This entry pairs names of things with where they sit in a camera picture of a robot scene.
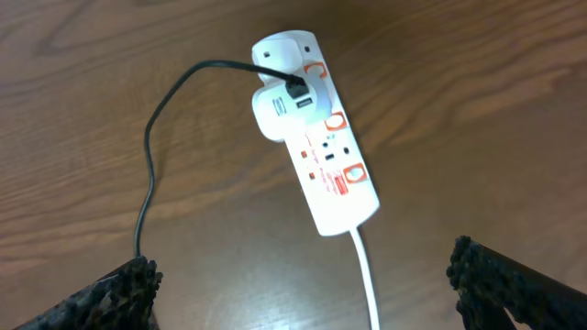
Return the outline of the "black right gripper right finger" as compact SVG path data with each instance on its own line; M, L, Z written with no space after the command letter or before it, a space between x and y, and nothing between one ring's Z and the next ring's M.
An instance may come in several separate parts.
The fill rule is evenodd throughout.
M460 236L447 268L467 330L585 329L586 294Z

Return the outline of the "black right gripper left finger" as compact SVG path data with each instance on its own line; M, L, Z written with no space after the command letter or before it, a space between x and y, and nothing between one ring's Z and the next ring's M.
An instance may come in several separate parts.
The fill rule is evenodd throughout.
M153 313L163 274L136 257L16 330L159 330Z

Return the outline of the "white power strip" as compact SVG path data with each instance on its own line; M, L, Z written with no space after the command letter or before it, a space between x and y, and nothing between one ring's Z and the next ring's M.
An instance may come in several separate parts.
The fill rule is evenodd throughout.
M317 75L328 89L332 113L283 143L323 237L357 234L380 206L346 111L338 96L316 36L303 30L273 34L252 48L255 64L305 79ZM263 87L284 81L261 75Z

